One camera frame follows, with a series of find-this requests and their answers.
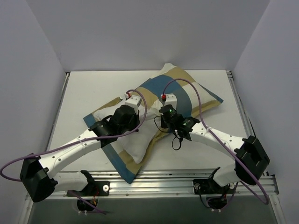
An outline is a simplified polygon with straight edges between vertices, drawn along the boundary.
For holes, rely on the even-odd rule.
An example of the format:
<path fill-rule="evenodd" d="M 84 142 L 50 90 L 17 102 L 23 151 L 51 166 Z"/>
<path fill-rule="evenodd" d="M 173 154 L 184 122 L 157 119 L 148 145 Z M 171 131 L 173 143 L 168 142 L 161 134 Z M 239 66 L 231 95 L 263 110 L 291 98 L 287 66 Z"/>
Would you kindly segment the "white pillow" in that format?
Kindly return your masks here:
<path fill-rule="evenodd" d="M 103 119 L 108 115 L 113 115 L 115 110 L 121 105 L 124 105 L 124 101 L 111 106 L 106 107 L 100 110 L 97 110 L 93 113 L 95 119 Z M 139 106 L 140 111 L 140 121 L 144 116 L 144 107 Z M 121 137 L 117 142 L 123 147 L 123 149 L 133 158 L 135 163 L 139 164 L 143 160 L 146 149 L 150 144 L 150 141 L 156 135 L 158 128 L 154 123 L 154 118 L 158 116 L 158 109 L 149 108 L 147 109 L 146 119 L 143 122 L 142 126 L 139 128 L 139 132 L 134 132 L 125 137 Z"/>

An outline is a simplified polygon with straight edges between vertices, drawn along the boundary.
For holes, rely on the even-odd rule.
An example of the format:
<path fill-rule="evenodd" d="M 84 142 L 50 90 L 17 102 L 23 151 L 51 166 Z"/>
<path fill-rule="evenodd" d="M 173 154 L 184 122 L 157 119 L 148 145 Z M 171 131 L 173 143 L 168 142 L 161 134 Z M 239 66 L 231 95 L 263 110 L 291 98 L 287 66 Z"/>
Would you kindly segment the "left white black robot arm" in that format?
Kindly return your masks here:
<path fill-rule="evenodd" d="M 115 142 L 120 135 L 136 129 L 139 123 L 138 106 L 124 104 L 113 115 L 95 122 L 63 149 L 25 159 L 20 180 L 33 202 L 40 202 L 58 191 L 74 191 L 79 196 L 92 196 L 99 192 L 88 171 L 63 173 L 62 169 L 82 156 Z"/>

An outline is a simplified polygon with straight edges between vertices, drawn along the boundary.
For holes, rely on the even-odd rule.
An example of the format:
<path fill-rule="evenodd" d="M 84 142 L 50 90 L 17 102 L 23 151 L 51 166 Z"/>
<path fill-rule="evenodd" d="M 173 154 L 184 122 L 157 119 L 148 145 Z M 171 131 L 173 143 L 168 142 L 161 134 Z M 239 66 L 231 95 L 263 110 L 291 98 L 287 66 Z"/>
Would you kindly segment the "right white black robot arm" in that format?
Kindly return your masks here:
<path fill-rule="evenodd" d="M 217 193 L 224 186 L 233 182 L 244 182 L 257 185 L 270 159 L 258 138 L 236 137 L 217 129 L 205 127 L 203 122 L 193 117 L 183 117 L 172 105 L 166 105 L 159 110 L 163 127 L 168 127 L 180 141 L 199 142 L 216 149 L 235 160 L 234 164 L 217 168 L 207 186 L 210 191 Z"/>

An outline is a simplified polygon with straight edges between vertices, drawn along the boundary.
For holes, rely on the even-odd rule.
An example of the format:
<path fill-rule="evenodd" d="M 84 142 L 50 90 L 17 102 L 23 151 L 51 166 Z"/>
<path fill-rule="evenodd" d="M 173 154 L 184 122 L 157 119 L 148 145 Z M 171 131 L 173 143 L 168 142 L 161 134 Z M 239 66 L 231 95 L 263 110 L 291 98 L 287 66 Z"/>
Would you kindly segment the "blue beige white pillowcase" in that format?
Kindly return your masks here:
<path fill-rule="evenodd" d="M 141 103 L 144 107 L 144 114 L 147 114 L 147 109 L 150 108 L 155 108 L 159 111 L 162 107 L 162 94 L 172 93 L 176 96 L 178 101 L 177 112 L 184 117 L 197 117 L 200 112 L 207 111 L 223 103 L 222 98 L 197 83 L 185 70 L 171 63 L 166 63 L 156 75 L 138 86 L 137 90 L 146 100 Z M 150 141 L 141 163 L 135 163 L 133 158 L 117 141 L 102 149 L 116 171 L 127 183 L 132 183 L 144 164 L 147 163 L 154 145 L 167 136 L 166 133 L 159 130 L 161 122 L 158 116 L 154 118 L 154 123 L 158 131 Z"/>

